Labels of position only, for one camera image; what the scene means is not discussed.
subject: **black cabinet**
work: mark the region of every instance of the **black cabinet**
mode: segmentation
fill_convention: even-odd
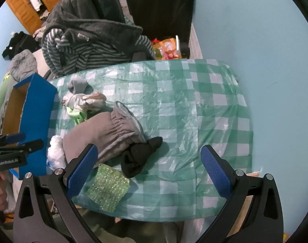
[[[127,0],[136,25],[149,39],[179,36],[189,42],[194,0]]]

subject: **green checkered tablecloth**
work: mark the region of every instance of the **green checkered tablecloth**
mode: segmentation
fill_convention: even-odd
[[[137,117],[148,138],[162,136],[163,146],[113,214],[142,221],[179,221],[216,215],[224,204],[200,162],[203,145],[211,144],[235,169],[251,171],[253,132],[244,97],[228,65],[216,60],[173,60],[127,63],[82,71],[91,87],[123,102]],[[51,83],[58,88],[48,137],[62,137],[74,127],[60,100],[71,76]],[[120,169],[119,158],[108,164]],[[84,195],[93,170],[73,202],[96,212]]]

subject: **gray blanket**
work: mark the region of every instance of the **gray blanket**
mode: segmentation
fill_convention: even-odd
[[[142,30],[130,22],[100,19],[92,0],[61,0],[47,19],[43,56],[57,77],[126,63],[138,51],[154,59]]]
[[[8,71],[15,81],[20,82],[30,75],[37,73],[37,61],[32,52],[25,49],[14,56],[11,60]]]

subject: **blue cardboard box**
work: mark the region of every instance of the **blue cardboard box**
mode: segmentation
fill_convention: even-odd
[[[2,134],[23,132],[26,134],[26,139],[22,143],[36,139],[44,141],[42,150],[27,157],[27,165],[10,170],[19,180],[22,180],[28,172],[35,176],[46,175],[48,126],[56,91],[56,87],[38,74],[22,80],[11,91]]]

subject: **plastic bag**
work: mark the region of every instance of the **plastic bag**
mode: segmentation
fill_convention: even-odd
[[[163,40],[153,45],[156,60],[180,59],[181,52],[178,38]]]

